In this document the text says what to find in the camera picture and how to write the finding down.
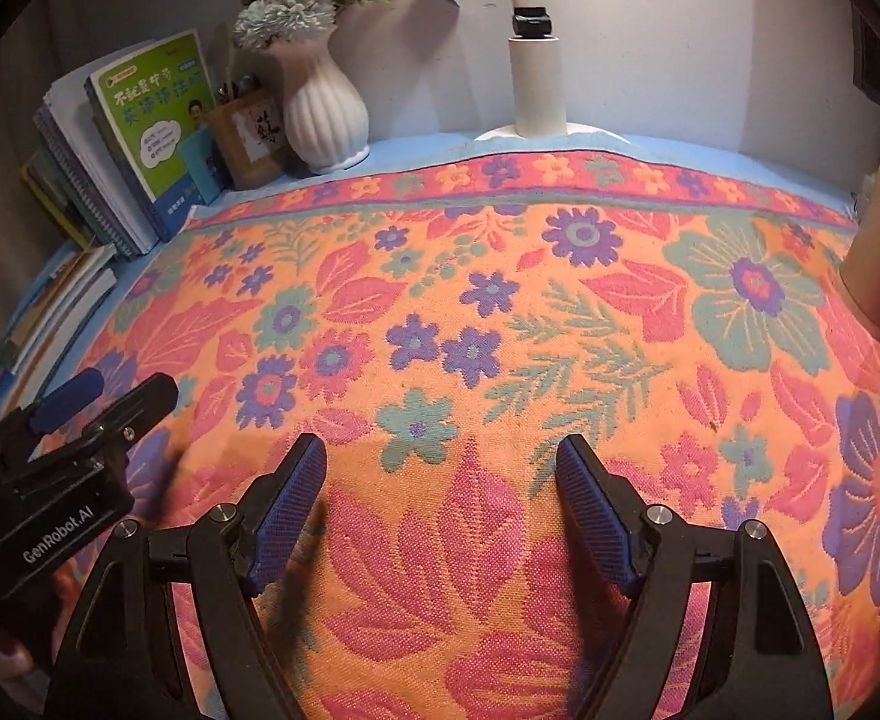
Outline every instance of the floral blanket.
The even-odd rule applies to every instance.
[[[149,520],[192,522],[323,437],[321,500],[259,601],[308,716],[576,707],[624,605],[574,604],[552,482],[570,433],[691,522],[768,523],[845,712],[880,659],[880,346],[832,281],[851,235],[782,191],[591,151],[331,181],[192,221],[86,364],[104,402],[178,380],[131,457]],[[188,589],[178,610],[222,714]]]

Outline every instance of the white ceramic vase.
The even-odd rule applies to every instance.
[[[286,138],[318,175],[346,170],[370,153],[367,106],[333,61],[331,34],[267,47],[283,71]]]

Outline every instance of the stack of books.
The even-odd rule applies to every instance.
[[[195,30],[115,52],[50,87],[34,117],[43,146],[21,175],[67,236],[134,259],[225,188],[213,104]]]
[[[43,394],[57,365],[116,285],[112,245],[67,242],[16,309],[0,343],[0,416]]]

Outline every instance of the lamp base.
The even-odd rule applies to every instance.
[[[600,127],[590,127],[590,124],[567,124],[567,134],[568,135],[580,135],[580,134],[589,134],[589,133],[600,133],[602,135],[609,135],[611,138],[616,138],[618,141],[623,141],[630,145],[630,142],[622,137],[621,135],[616,135],[614,132],[609,132],[605,129],[600,129]],[[492,129],[489,132],[484,132],[480,137],[477,138],[477,141],[489,141],[491,138],[523,138],[522,135],[517,133],[517,127],[515,124],[507,124],[506,127],[499,127],[498,129]]]

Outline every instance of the white flower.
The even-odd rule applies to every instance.
[[[237,16],[234,40],[255,50],[275,40],[312,40],[333,29],[335,19],[333,0],[257,0]]]

